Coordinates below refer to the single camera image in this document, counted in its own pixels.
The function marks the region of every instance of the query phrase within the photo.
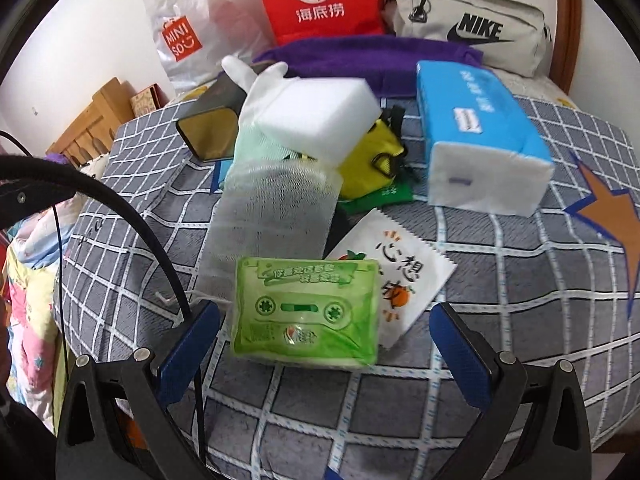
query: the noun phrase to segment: purple cloth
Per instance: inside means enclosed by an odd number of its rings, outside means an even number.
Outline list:
[[[377,97],[415,97],[416,64],[420,60],[482,65],[482,52],[460,43],[396,38],[346,36],[309,38],[269,50],[256,62],[285,61],[300,77],[359,77]]]
[[[49,153],[45,156],[44,160],[50,160],[51,162],[56,162],[58,164],[71,164],[69,159],[61,153]]]

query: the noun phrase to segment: orange star pattern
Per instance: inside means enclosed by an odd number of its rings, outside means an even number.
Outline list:
[[[589,196],[564,211],[594,228],[604,237],[619,243],[625,251],[628,299],[627,317],[631,317],[640,269],[640,219],[628,189],[609,187],[577,156],[578,170],[591,190]]]

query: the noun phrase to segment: white sponge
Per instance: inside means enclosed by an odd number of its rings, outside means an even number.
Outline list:
[[[286,148],[337,168],[381,113],[364,79],[297,79],[255,123]]]

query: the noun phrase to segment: nike logo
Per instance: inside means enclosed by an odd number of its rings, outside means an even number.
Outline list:
[[[451,30],[447,34],[447,41],[457,41],[458,43],[465,43],[471,45],[482,45],[487,43],[511,43],[513,40],[501,40],[500,38],[462,38],[458,34],[458,24],[451,27]]]
[[[493,22],[482,16],[464,13],[460,22],[456,23],[447,34],[448,41],[457,41],[468,45],[478,45],[487,43],[509,43],[513,40],[501,40],[500,33],[504,25]],[[469,34],[480,36],[480,38],[462,38],[458,31],[464,30]]]

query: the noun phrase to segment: nike swoosh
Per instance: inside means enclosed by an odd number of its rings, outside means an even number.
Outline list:
[[[512,43],[513,40],[498,40],[497,38],[462,38],[458,34],[458,25],[456,23],[447,34],[447,41],[457,41],[468,45],[482,45],[487,43]]]

